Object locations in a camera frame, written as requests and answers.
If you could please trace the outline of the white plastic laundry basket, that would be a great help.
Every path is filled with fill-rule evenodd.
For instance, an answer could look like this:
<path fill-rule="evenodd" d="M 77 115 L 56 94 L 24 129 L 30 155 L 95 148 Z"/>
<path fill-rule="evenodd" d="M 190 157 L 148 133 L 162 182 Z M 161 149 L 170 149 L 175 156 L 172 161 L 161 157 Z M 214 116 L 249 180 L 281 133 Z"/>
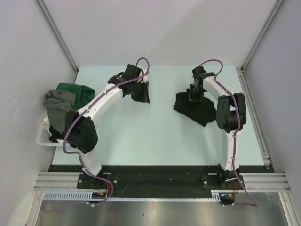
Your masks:
<path fill-rule="evenodd" d="M 37 144 L 40 146 L 47 146 L 47 147 L 63 146 L 62 139 L 58 139 L 58 143 L 49 140 L 49 138 L 52 136 L 49 129 L 50 129 L 50 122 L 49 122 L 49 118 L 46 116 L 38 129 L 37 138 L 36 138 Z"/>

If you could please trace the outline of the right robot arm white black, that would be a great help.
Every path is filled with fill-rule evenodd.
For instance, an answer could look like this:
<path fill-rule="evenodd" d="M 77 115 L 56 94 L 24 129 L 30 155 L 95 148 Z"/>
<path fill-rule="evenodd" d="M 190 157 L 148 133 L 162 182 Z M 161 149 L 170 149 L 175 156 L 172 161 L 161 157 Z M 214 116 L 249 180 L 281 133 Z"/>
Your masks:
<path fill-rule="evenodd" d="M 222 132 L 222 160 L 212 182 L 221 189 L 235 189 L 241 182 L 238 164 L 238 140 L 246 123 L 246 104 L 243 93 L 231 93 L 214 73 L 207 73 L 202 66 L 192 70 L 194 82 L 189 88 L 189 102 L 201 103 L 208 92 L 217 101 L 216 123 Z"/>

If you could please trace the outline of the black printed t shirt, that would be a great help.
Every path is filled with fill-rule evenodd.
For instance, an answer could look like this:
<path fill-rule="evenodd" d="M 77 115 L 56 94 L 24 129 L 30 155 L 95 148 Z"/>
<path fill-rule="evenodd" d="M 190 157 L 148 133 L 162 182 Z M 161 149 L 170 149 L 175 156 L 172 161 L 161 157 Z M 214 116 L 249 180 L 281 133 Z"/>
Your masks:
<path fill-rule="evenodd" d="M 203 102 L 190 102 L 189 89 L 187 89 L 186 92 L 179 92 L 176 94 L 176 101 L 173 109 L 203 127 L 216 120 L 216 109 L 213 101 L 205 98 Z"/>

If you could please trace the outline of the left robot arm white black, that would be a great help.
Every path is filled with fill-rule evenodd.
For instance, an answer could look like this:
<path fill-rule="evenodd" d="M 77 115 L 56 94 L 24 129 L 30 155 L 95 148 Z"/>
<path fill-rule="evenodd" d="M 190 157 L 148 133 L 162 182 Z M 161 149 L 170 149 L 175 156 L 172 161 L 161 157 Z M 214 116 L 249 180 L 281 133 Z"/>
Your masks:
<path fill-rule="evenodd" d="M 104 177 L 100 157 L 96 152 L 100 118 L 118 101 L 129 95 L 133 101 L 149 103 L 147 76 L 149 69 L 128 64 L 124 72 L 112 76 L 104 89 L 87 105 L 77 111 L 70 110 L 65 117 L 63 151 L 79 157 L 87 182 L 93 188 L 103 185 Z"/>

